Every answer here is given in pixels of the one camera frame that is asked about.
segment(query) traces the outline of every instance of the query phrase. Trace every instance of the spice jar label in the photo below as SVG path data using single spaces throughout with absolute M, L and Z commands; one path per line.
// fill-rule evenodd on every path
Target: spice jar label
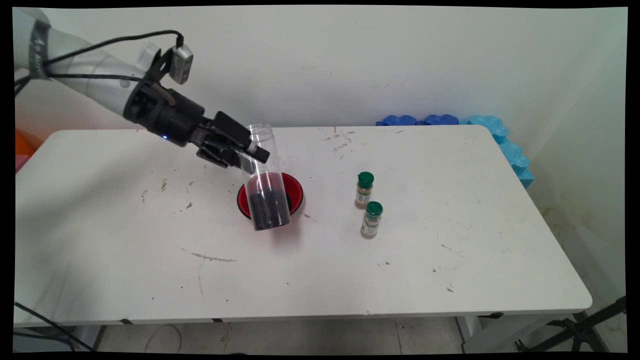
M 366 221 L 362 222 L 362 233 L 367 236 L 374 236 L 378 233 L 378 225 L 368 225 Z
M 361 204 L 368 203 L 370 198 L 371 198 L 371 193 L 368 193 L 367 195 L 363 195 L 363 194 L 358 192 L 357 195 L 356 195 L 356 201 L 361 203 Z

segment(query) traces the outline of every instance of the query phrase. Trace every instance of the red bowl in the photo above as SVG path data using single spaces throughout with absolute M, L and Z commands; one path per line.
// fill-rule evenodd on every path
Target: red bowl
M 302 205 L 302 198 L 304 198 L 305 194 L 302 191 L 302 185 L 300 185 L 295 177 L 283 172 L 282 182 L 284 183 L 284 192 L 287 194 L 287 205 L 289 205 L 289 214 L 293 215 L 293 213 L 298 210 L 300 205 Z M 238 204 L 238 209 L 240 209 L 242 215 L 251 219 L 249 202 L 246 199 L 246 190 L 244 189 L 244 185 L 242 185 L 240 187 L 240 190 L 238 190 L 236 202 Z

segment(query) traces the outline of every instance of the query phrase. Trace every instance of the clear plastic bottle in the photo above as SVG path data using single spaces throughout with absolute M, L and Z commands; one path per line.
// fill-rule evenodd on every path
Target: clear plastic bottle
M 356 208 L 364 209 L 371 198 L 373 188 L 373 174 L 363 171 L 358 174 L 358 192 L 356 192 Z
M 270 152 L 265 164 L 249 157 L 244 157 L 243 160 L 250 161 L 249 166 L 245 165 L 243 168 L 253 168 L 252 174 L 243 172 L 253 228 L 258 231 L 287 225 L 291 218 L 271 126 L 259 124 L 249 125 L 247 128 L 251 131 L 251 140 Z
M 382 218 L 382 204 L 377 201 L 370 201 L 362 219 L 360 234 L 365 239 L 373 239 L 378 233 L 378 225 Z

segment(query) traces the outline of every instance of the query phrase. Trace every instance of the white wall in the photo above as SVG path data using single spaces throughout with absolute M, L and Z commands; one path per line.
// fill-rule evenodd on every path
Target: white wall
M 504 119 L 525 151 L 567 107 L 580 71 L 593 73 L 620 9 L 437 6 L 199 6 L 44 9 L 59 30 L 91 42 L 174 28 L 195 53 L 190 80 L 163 82 L 249 124 L 373 125 L 390 114 Z M 166 49 L 171 37 L 154 41 Z M 142 42 L 108 50 L 135 63 Z M 16 126 L 42 141 L 58 129 L 127 128 L 55 82 L 16 100 Z
M 536 180 L 529 195 L 591 292 L 589 313 L 627 293 L 626 66 L 623 35 L 530 166 Z M 627 351 L 626 315 L 603 323 L 598 331 L 611 350 Z
M 502 118 L 531 159 L 530 194 L 591 290 L 625 294 L 623 146 L 626 8 L 202 6 L 44 9 L 91 42 L 177 29 L 195 53 L 172 87 L 249 124 L 373 125 L 390 114 Z M 171 37 L 154 39 L 166 49 Z M 143 43 L 108 50 L 135 63 Z M 59 129 L 134 128 L 53 81 L 15 101 L 38 145 Z M 626 350 L 626 318 L 599 327 Z

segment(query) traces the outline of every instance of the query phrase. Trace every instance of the black bowl rim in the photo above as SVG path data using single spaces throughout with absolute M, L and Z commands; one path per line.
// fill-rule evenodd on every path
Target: black bowl rim
M 300 209 L 300 206 L 302 206 L 302 202 L 305 200 L 305 190 L 302 188 L 302 184 L 300 184 L 298 179 L 296 179 L 293 175 L 287 174 L 286 172 L 283 172 L 282 174 L 291 176 L 291 179 L 294 179 L 300 186 L 300 192 L 302 193 L 302 197 L 300 198 L 300 203 L 298 204 L 298 206 L 289 212 L 289 216 L 291 216 L 295 214 L 298 209 Z M 244 188 L 244 184 L 240 186 L 240 189 L 238 189 L 238 193 L 236 194 L 236 205 L 238 207 L 238 210 L 240 211 L 240 214 L 244 215 L 244 217 L 251 220 L 251 217 L 247 216 L 247 214 L 245 214 L 244 211 L 242 211 L 242 208 L 240 208 L 240 192 L 242 191 L 243 188 Z

